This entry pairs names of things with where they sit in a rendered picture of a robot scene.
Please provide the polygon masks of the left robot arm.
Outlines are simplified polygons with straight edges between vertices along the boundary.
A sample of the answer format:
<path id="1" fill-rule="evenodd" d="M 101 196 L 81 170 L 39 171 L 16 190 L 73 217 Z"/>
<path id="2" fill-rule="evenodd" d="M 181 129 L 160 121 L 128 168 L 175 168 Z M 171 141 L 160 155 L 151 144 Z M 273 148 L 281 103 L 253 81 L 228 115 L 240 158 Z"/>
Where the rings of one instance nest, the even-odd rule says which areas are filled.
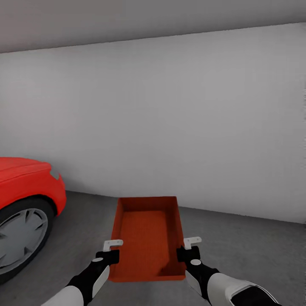
<path id="1" fill-rule="evenodd" d="M 96 253 L 91 265 L 41 306 L 87 306 L 108 279 L 109 266 L 119 263 L 119 249 L 111 250 L 111 247 L 122 245 L 123 240 L 120 239 L 105 241 L 103 251 Z"/>

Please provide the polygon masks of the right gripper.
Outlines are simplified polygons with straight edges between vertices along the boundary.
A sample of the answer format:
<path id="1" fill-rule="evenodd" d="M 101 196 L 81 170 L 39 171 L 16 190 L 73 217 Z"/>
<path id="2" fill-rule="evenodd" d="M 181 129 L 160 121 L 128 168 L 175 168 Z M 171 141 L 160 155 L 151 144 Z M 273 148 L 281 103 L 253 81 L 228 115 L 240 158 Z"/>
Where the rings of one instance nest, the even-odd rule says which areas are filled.
<path id="1" fill-rule="evenodd" d="M 191 249 L 188 250 L 185 250 L 184 247 L 177 248 L 176 253 L 178 262 L 185 262 L 185 258 L 190 254 L 196 255 L 199 260 L 201 259 L 198 246 L 192 246 Z"/>

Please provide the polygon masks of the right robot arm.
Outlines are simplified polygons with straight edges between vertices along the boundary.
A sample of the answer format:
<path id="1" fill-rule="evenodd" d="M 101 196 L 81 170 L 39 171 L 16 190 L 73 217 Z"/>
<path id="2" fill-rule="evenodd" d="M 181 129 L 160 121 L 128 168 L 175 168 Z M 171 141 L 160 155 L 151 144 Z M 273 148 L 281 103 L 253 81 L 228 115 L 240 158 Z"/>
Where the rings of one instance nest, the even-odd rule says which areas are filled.
<path id="1" fill-rule="evenodd" d="M 191 246 L 201 242 L 200 237 L 184 238 L 184 247 L 177 248 L 176 253 L 178 262 L 185 262 L 188 267 L 185 269 L 188 284 L 211 306 L 282 306 L 261 286 L 205 266 L 198 246 Z"/>

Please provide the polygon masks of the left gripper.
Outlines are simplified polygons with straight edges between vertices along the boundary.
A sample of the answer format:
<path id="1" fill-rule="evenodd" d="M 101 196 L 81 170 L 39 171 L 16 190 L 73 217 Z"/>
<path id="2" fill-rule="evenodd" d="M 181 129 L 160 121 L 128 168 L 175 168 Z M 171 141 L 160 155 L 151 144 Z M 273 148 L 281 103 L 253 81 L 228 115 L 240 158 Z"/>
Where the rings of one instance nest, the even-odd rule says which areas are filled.
<path id="1" fill-rule="evenodd" d="M 106 256 L 109 257 L 110 265 L 119 263 L 119 249 L 118 250 L 111 250 L 109 252 L 100 251 L 100 252 L 96 253 L 96 257 L 103 256 L 103 255 L 106 255 Z"/>

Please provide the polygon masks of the storage box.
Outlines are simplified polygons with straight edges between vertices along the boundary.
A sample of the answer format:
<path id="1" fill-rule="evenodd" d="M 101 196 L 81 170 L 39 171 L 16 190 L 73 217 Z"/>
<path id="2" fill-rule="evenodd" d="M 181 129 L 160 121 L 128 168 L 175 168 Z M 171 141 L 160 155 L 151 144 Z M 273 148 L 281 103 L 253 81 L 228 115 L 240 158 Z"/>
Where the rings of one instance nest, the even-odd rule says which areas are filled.
<path id="1" fill-rule="evenodd" d="M 184 237 L 176 196 L 119 198 L 111 240 L 123 240 L 119 263 L 111 264 L 108 280 L 176 281 L 186 278 L 185 262 L 176 249 Z"/>

